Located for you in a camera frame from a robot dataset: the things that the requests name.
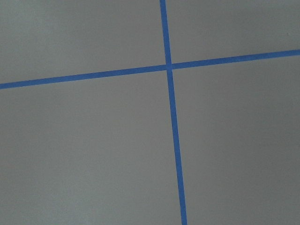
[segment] gray floor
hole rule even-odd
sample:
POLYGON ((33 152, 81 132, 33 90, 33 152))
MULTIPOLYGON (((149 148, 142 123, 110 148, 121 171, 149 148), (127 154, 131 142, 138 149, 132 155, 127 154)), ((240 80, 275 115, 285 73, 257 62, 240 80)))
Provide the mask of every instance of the gray floor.
MULTIPOLYGON (((172 61, 300 49, 300 2, 167 0, 172 61)), ((0 1, 0 83, 165 64, 159 1, 0 1)), ((189 225, 300 224, 300 56, 173 70, 189 225)), ((0 90, 0 224, 180 225, 166 71, 0 90)))
POLYGON ((300 57, 173 73, 189 224, 297 224, 300 57))

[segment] blue painter's tape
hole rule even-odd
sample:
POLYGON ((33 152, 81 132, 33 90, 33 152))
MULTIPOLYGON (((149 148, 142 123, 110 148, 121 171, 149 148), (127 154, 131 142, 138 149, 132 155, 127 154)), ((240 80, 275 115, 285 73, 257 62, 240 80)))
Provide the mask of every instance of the blue painter's tape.
POLYGON ((28 81, 2 83, 0 84, 0 89, 17 88, 17 87, 25 87, 25 86, 49 84, 49 83, 60 83, 60 82, 68 82, 68 81, 79 81, 79 80, 87 80, 87 79, 94 79, 94 78, 101 78, 101 77, 139 74, 139 73, 156 72, 156 71, 163 71, 163 70, 166 70, 165 65, 138 67, 138 68, 131 68, 131 69, 120 69, 120 70, 104 71, 104 72, 90 73, 90 74, 59 76, 59 77, 51 77, 51 78, 28 80, 28 81))
POLYGON ((180 62, 180 63, 173 63, 172 68, 182 69, 182 68, 190 68, 190 67, 203 67, 203 66, 216 65, 216 64, 272 59, 272 58, 295 56, 295 55, 300 55, 300 50, 233 56, 227 58, 200 60, 200 61, 192 61, 192 62, 180 62))
POLYGON ((165 0, 160 1, 160 14, 161 14, 161 21, 162 21, 162 26, 163 26, 165 62, 167 65, 171 65, 172 64, 171 49, 170 49, 168 18, 167 18, 167 10, 166 10, 165 0))
POLYGON ((185 194, 184 194, 180 143, 179 143, 178 123, 177 123, 177 113, 176 113, 176 102, 175 102, 175 91, 174 91, 173 72, 172 72, 171 48, 170 48, 169 29, 168 29, 165 0, 160 0, 160 12, 161 12, 162 27, 163 27, 164 46, 165 46, 165 62, 166 62, 167 80, 168 80, 168 89, 169 89, 169 101, 170 101, 170 110, 171 110, 172 132, 173 132, 173 142, 174 142, 173 144, 174 144, 174 154, 175 154, 175 163, 176 163, 181 223, 182 225, 187 225, 188 221, 187 221, 185 194))

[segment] blue line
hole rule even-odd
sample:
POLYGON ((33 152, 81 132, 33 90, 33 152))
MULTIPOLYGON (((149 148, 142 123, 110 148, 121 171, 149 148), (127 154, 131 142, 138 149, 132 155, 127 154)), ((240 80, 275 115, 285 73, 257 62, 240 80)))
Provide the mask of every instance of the blue line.
MULTIPOLYGON (((166 23, 163 23, 163 29, 167 29, 167 27, 168 27, 168 25, 166 23)), ((289 51, 282 51, 282 52, 269 52, 269 53, 253 54, 253 55, 242 55, 242 56, 233 56, 233 57, 227 57, 227 58, 199 60, 199 61, 191 61, 191 62, 180 62, 180 63, 172 64, 170 42, 169 42, 168 37, 169 37, 168 30, 166 30, 166 34, 164 32, 164 45, 165 45, 165 49, 167 50, 167 51, 165 51, 165 60, 167 62, 167 65, 138 67, 138 68, 112 70, 112 71, 104 71, 104 72, 90 73, 90 74, 59 76, 59 77, 51 77, 51 78, 28 80, 28 81, 1 83, 0 89, 17 88, 17 87, 48 84, 48 83, 79 81, 79 80, 110 77, 110 76, 119 76, 119 75, 156 72, 156 71, 163 71, 163 70, 168 70, 168 69, 203 67, 203 66, 216 65, 216 64, 244 62, 244 61, 252 61, 252 60, 263 60, 263 59, 272 59, 272 58, 300 55, 300 50, 289 50, 289 51)))
POLYGON ((25 86, 49 84, 49 83, 60 83, 60 82, 68 82, 68 81, 79 81, 79 80, 87 80, 87 79, 94 79, 94 78, 101 78, 101 77, 139 74, 139 73, 156 72, 156 71, 163 71, 163 70, 166 70, 165 65, 138 67, 138 68, 131 68, 131 69, 120 69, 120 70, 104 71, 104 72, 90 73, 90 74, 59 76, 59 77, 51 77, 51 78, 28 80, 28 81, 2 83, 0 84, 0 89, 17 88, 17 87, 25 87, 25 86))
POLYGON ((203 66, 216 65, 216 64, 272 59, 272 58, 295 56, 295 55, 300 55, 300 49, 283 51, 283 52, 270 52, 270 53, 261 53, 261 54, 253 54, 253 55, 233 56, 233 57, 211 59, 211 60, 180 62, 180 63, 174 63, 172 65, 172 68, 182 69, 182 68, 190 68, 190 67, 203 67, 203 66))
POLYGON ((175 91, 174 91, 174 81, 173 81, 173 72, 172 72, 171 49, 170 49, 169 29, 168 29, 168 20, 167 20, 167 11, 166 11, 165 0, 160 0, 160 11, 161 11, 161 20, 162 20, 163 35, 164 35, 165 62, 166 62, 168 89, 169 89, 169 101, 170 101, 170 110, 171 110, 171 121, 172 121, 172 132, 173 132, 173 142, 174 142, 174 153, 175 153, 181 223, 182 223, 182 225, 187 225, 188 221, 187 221, 187 212, 186 212, 186 201, 185 201, 185 195, 184 195, 182 165, 181 165, 181 156, 180 156, 180 144, 179 144, 179 134, 178 134, 178 124, 177 124, 177 113, 176 113, 176 102, 175 102, 175 91))

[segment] floor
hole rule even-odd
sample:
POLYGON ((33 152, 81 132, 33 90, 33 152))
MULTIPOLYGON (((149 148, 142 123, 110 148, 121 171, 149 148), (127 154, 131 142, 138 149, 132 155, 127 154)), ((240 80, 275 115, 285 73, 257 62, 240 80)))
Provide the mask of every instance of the floor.
POLYGON ((299 11, 0 1, 0 224, 299 224, 299 11))

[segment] vertical blue tape strip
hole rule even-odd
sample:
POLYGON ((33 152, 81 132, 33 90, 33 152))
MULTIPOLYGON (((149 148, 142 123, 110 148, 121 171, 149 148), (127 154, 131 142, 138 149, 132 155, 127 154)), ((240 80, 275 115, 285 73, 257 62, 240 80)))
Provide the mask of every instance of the vertical blue tape strip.
POLYGON ((168 89, 169 89, 169 101, 170 101, 170 110, 171 110, 171 121, 172 121, 178 193, 179 193, 179 202, 180 202, 181 223, 182 225, 187 225, 188 221, 187 221, 187 212, 186 212, 186 201, 184 195, 177 113, 176 113, 176 103, 175 103, 175 92, 174 92, 174 82, 173 82, 173 72, 172 72, 171 49, 170 49, 169 29, 168 29, 165 0, 160 0, 160 11, 161 11, 161 19, 162 19, 162 27, 163 27, 163 35, 164 35, 165 62, 166 62, 168 89))

